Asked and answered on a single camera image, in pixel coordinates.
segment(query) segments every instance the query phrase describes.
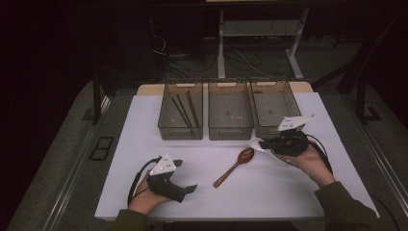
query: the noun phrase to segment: chopstick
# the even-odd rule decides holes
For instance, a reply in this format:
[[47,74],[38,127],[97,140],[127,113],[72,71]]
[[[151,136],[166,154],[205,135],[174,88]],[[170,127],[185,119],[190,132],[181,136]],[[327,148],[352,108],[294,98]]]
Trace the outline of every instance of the chopstick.
[[191,109],[192,117],[194,118],[195,127],[199,127],[197,113],[195,111],[194,104],[192,103],[192,99],[191,99],[189,90],[187,90],[186,95],[187,95],[187,98],[189,99],[189,106]]
[[[178,100],[180,101],[181,107],[183,107],[183,104],[181,103],[181,100],[180,100],[180,97],[178,96],[178,94],[177,94],[177,98],[178,98]],[[171,97],[171,100],[173,101],[174,105],[175,105],[176,108],[177,108],[177,111],[179,112],[180,116],[183,118],[183,120],[184,120],[184,122],[186,123],[186,125],[187,125],[188,127],[192,127],[192,126],[191,126],[191,123],[190,123],[190,120],[189,120],[189,117],[187,116],[187,114],[186,114],[186,117],[184,117],[184,114],[181,112],[179,106],[177,105],[176,101],[174,100],[174,97]]]

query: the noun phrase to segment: storage bin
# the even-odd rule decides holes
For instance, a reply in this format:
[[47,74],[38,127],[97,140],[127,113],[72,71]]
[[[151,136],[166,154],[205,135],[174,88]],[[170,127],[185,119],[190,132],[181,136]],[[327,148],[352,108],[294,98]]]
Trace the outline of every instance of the storage bin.
[[212,141],[250,140],[253,119],[245,79],[210,79],[209,136]]
[[250,78],[250,100],[255,136],[270,139],[279,136],[283,118],[301,116],[291,85],[284,78]]
[[202,79],[167,80],[158,127],[163,140],[203,139]]

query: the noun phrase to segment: table leg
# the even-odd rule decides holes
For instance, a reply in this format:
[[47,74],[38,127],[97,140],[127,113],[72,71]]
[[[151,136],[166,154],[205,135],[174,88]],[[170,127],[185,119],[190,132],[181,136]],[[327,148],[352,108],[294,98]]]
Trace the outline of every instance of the table leg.
[[288,60],[289,60],[289,63],[291,64],[292,71],[293,71],[293,74],[296,80],[303,79],[302,72],[300,71],[300,67],[297,64],[297,60],[294,57],[294,54],[296,53],[297,45],[299,44],[300,39],[302,37],[303,28],[305,26],[308,13],[309,13],[309,8],[303,9],[302,16],[300,17],[299,23],[297,24],[296,34],[294,35],[294,40],[293,40],[293,45],[291,49],[286,50],[286,55],[288,56]]

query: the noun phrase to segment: person's left hand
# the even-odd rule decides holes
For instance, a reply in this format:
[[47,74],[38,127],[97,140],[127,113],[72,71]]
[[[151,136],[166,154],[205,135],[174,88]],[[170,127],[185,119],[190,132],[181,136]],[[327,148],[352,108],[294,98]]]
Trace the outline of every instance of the person's left hand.
[[150,170],[146,172],[144,175],[143,180],[140,182],[138,187],[136,188],[135,197],[130,202],[128,209],[133,210],[145,215],[150,214],[154,208],[157,206],[171,201],[171,199],[163,196],[157,195],[149,189],[149,185],[147,184],[147,177]]

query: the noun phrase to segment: wooden spoon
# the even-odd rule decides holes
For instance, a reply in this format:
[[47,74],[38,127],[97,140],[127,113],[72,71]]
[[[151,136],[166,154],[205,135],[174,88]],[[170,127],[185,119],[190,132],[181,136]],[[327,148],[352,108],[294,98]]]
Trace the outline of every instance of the wooden spoon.
[[213,186],[217,188],[229,176],[229,174],[231,174],[235,167],[239,166],[240,164],[248,163],[250,160],[252,160],[252,157],[254,157],[254,153],[255,151],[252,147],[247,147],[246,149],[244,149],[238,156],[237,162],[229,170],[227,170],[227,172],[219,177],[219,179],[214,182]]

